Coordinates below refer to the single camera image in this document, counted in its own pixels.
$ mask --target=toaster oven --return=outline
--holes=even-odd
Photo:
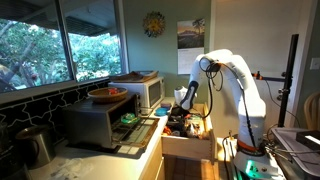
[[[90,98],[63,108],[63,121],[69,146],[103,152],[116,152],[121,146],[145,149],[159,118],[139,117],[137,94],[124,100],[96,104]],[[131,114],[136,121],[123,121]]]

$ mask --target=open drawer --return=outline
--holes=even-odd
[[[190,113],[199,112],[206,115],[208,113],[207,105],[194,104]],[[200,128],[203,128],[206,132],[206,139],[162,135],[162,153],[191,159],[208,159],[213,163],[215,138],[210,116],[202,119],[200,126],[203,126]]]

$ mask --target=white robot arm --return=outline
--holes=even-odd
[[[264,147],[261,146],[266,105],[260,98],[250,69],[241,56],[233,55],[226,49],[199,55],[193,64],[188,91],[180,106],[186,110],[191,109],[194,94],[203,83],[205,73],[220,70],[231,85],[240,121],[235,166],[255,179],[277,175],[277,168],[270,165]]]

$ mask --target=microwave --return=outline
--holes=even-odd
[[[165,96],[163,77],[155,77],[145,82],[110,82],[110,87],[123,87],[131,93],[138,94],[140,109],[154,109]]]
[[[100,104],[89,98],[63,108],[68,146],[107,153],[122,146],[146,149],[159,118],[139,117],[137,105],[137,95],[128,93],[117,102]],[[138,121],[123,123],[127,113]]]

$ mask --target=window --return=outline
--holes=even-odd
[[[0,2],[0,95],[124,72],[112,0]]]

